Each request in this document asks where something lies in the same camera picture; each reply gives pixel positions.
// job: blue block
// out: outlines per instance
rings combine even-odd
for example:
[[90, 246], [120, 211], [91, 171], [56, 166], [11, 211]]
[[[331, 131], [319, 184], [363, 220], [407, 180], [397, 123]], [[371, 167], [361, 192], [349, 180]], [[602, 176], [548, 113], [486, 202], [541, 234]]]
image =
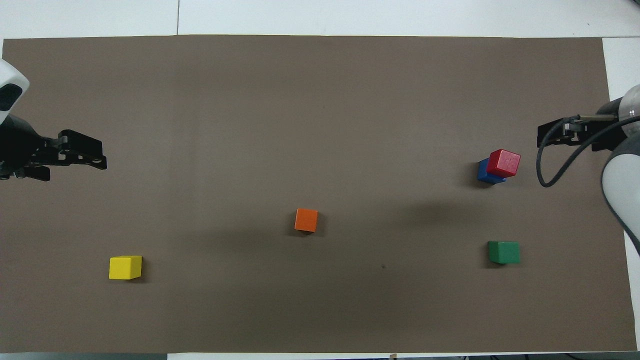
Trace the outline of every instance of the blue block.
[[489, 158], [486, 158], [483, 161], [479, 162], [479, 165], [478, 165], [478, 180], [484, 181], [484, 182], [490, 183], [490, 184], [499, 184], [499, 183], [503, 183], [503, 182], [507, 181], [507, 179], [505, 179], [503, 177], [499, 177], [499, 176], [495, 176], [493, 174], [489, 174], [486, 171], [487, 164], [489, 164]]

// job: red block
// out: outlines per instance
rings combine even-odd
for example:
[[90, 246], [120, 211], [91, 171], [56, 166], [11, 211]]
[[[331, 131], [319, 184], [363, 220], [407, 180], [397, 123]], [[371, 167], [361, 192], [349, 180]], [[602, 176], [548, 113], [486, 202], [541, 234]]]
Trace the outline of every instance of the red block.
[[518, 164], [520, 164], [520, 155], [499, 149], [489, 155], [489, 164], [486, 166], [486, 171], [489, 174], [500, 177], [511, 177], [518, 172]]

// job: orange block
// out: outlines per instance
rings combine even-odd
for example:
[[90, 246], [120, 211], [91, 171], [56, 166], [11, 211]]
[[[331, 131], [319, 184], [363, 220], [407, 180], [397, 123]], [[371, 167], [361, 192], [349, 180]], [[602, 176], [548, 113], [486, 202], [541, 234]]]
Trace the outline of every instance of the orange block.
[[295, 230], [302, 231], [316, 231], [316, 225], [318, 223], [318, 210], [298, 209], [296, 211], [296, 225]]

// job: green block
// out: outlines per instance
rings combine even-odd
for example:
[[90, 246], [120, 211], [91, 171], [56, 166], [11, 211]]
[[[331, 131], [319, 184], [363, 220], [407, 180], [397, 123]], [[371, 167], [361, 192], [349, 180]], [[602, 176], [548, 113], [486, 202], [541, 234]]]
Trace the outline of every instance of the green block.
[[515, 241], [489, 241], [489, 260], [498, 264], [519, 264], [520, 246]]

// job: stacked blocks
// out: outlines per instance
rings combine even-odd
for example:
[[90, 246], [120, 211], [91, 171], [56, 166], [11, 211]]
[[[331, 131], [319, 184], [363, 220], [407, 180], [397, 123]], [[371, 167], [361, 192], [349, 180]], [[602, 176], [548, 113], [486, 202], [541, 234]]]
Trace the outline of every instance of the stacked blocks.
[[515, 241], [489, 241], [489, 260], [498, 264], [519, 264], [520, 246]]
[[506, 177], [514, 176], [518, 172], [520, 155], [499, 149], [492, 152], [488, 158], [480, 161], [477, 179], [490, 184], [506, 181]]
[[296, 211], [295, 230], [308, 231], [313, 233], [316, 231], [318, 223], [318, 211], [309, 209], [298, 209]]
[[142, 256], [116, 256], [109, 259], [109, 279], [131, 280], [142, 275]]

